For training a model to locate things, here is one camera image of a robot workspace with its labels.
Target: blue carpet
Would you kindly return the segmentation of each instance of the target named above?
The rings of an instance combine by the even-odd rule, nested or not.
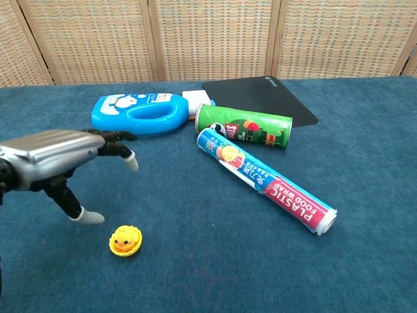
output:
[[[286,80],[319,118],[283,150],[247,152],[338,209],[318,237],[196,144],[194,124],[127,143],[139,160],[79,168],[69,187],[99,226],[74,224],[45,194],[0,207],[0,312],[417,312],[417,80]],[[180,94],[201,82],[0,89],[0,140],[90,127],[102,95]],[[123,224],[143,234],[109,251]]]

